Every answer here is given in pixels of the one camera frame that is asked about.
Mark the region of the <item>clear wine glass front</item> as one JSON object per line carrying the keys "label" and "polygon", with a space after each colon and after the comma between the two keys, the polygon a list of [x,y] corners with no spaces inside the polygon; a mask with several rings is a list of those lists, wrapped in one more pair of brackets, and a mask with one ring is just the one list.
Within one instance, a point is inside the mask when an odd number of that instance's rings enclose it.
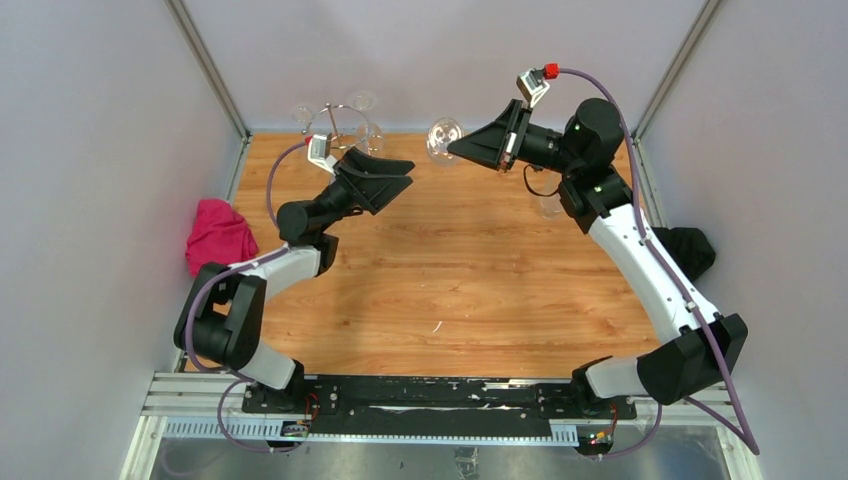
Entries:
{"label": "clear wine glass front", "polygon": [[452,166],[457,163],[457,158],[448,152],[447,147],[455,140],[464,136],[462,125],[453,118],[441,117],[430,127],[426,148],[430,160],[441,166]]}

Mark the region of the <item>patterned clear wine glass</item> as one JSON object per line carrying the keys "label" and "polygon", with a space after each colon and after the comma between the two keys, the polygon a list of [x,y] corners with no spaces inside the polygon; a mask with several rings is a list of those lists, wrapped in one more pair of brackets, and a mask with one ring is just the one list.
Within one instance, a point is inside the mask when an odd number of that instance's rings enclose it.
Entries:
{"label": "patterned clear wine glass", "polygon": [[555,172],[546,173],[544,185],[540,190],[544,196],[537,198],[539,213],[545,219],[552,220],[565,215],[564,207],[561,204],[558,193],[560,181],[560,174]]}

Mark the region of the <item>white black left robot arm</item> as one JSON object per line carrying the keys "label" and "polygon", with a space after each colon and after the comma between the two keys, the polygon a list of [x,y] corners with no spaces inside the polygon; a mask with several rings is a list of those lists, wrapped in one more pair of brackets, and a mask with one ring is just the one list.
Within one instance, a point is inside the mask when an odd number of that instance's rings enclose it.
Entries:
{"label": "white black left robot arm", "polygon": [[304,366],[262,341],[267,301],[326,273],[339,244],[328,229],[345,218],[384,210],[412,185],[415,167],[410,160],[374,157],[356,148],[335,158],[318,136],[284,153],[299,149],[330,174],[329,183],[314,198],[284,203],[273,212],[280,247],[236,263],[204,264],[173,332],[175,346],[197,369],[227,371],[268,389],[268,400],[283,413],[305,403]]}

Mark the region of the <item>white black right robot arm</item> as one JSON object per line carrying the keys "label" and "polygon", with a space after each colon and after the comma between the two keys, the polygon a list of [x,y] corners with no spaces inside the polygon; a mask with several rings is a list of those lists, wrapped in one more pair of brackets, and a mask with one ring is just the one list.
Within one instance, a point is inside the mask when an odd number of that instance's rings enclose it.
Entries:
{"label": "white black right robot arm", "polygon": [[496,171],[523,161],[560,174],[566,214],[616,264],[646,311],[661,344],[635,357],[606,357],[575,369],[571,403],[596,417],[612,397],[642,395],[662,405],[712,386],[732,373],[748,336],[744,320],[724,315],[689,281],[648,228],[633,192],[613,167],[624,139],[609,101],[583,101],[564,130],[531,123],[519,100],[488,125],[450,142],[449,154]]}

